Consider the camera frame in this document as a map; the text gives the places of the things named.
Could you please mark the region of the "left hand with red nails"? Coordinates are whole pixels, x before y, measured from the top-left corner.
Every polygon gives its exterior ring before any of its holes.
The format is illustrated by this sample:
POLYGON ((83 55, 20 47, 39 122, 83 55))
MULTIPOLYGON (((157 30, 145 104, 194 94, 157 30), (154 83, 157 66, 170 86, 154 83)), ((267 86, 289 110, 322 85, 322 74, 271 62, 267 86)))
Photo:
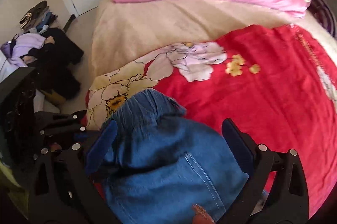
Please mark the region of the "left hand with red nails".
POLYGON ((193 205, 195 213, 192 224, 215 224, 214 220, 209 216, 203 207, 195 204, 193 205))

